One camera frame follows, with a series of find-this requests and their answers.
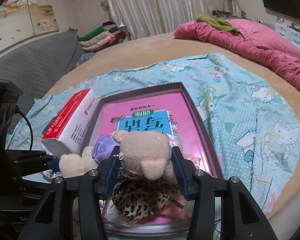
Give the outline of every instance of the leopard print fabric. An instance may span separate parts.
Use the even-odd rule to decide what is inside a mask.
[[[141,219],[156,214],[180,194],[177,185],[165,179],[122,179],[114,187],[112,200],[128,219]]]

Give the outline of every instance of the red and white package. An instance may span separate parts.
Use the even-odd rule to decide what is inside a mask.
[[[42,137],[42,144],[57,157],[79,154],[98,102],[91,89],[75,93],[50,124]]]

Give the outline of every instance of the curtain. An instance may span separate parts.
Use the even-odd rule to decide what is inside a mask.
[[[117,25],[134,39],[173,32],[180,24],[209,12],[207,0],[107,0]]]

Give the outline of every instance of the quilted gray headboard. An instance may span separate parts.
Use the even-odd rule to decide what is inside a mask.
[[[27,114],[35,98],[42,98],[84,53],[77,31],[68,29],[32,41],[0,57],[0,79],[13,82],[23,92],[20,110]],[[8,133],[12,133],[20,116],[15,115]]]

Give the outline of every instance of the teal blanket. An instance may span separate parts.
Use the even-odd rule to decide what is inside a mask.
[[[209,132],[224,178],[238,176],[268,214],[298,163],[300,120],[265,80],[221,54],[115,70],[36,100],[27,115],[34,130],[33,149],[45,150],[40,141],[42,130],[79,90],[92,88],[105,97],[169,82],[182,82],[189,92]],[[29,128],[21,120],[7,140],[7,148],[28,149],[29,145]],[[39,174],[30,179],[43,181]]]

